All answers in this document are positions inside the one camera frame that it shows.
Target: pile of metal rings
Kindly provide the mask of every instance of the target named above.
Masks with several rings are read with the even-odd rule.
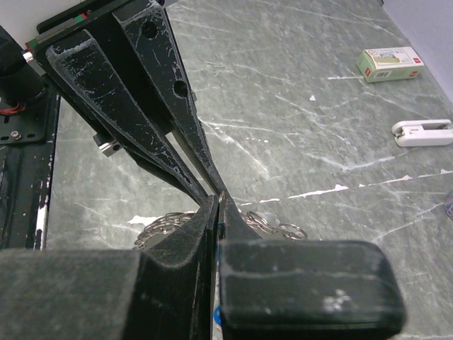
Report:
[[[134,243],[136,250],[145,249],[147,242],[153,236],[158,234],[170,234],[182,227],[184,223],[189,221],[195,213],[193,212],[169,212],[165,216],[162,216],[147,225],[143,232],[141,232]],[[308,239],[307,233],[296,225],[290,223],[280,223],[278,226],[271,226],[269,222],[258,215],[256,212],[249,211],[246,214],[242,214],[242,219],[247,225],[255,230],[260,230],[266,234],[277,234],[281,232],[283,237],[293,240],[306,240]]]

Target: white clip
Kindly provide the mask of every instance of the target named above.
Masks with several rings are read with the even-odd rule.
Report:
[[[391,128],[400,147],[432,147],[453,142],[450,119],[404,120]]]

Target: small box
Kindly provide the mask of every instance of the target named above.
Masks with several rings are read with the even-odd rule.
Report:
[[[416,78],[425,64],[412,47],[364,50],[357,66],[367,83]]]

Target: barcode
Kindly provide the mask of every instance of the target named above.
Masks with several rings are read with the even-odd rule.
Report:
[[[385,78],[385,77],[390,76],[390,74],[391,74],[391,71],[380,72],[380,73],[376,73],[376,76],[374,78]]]

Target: cardboard box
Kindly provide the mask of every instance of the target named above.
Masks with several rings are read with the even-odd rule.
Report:
[[[357,66],[367,83],[416,78],[425,64],[412,47],[365,50]]]

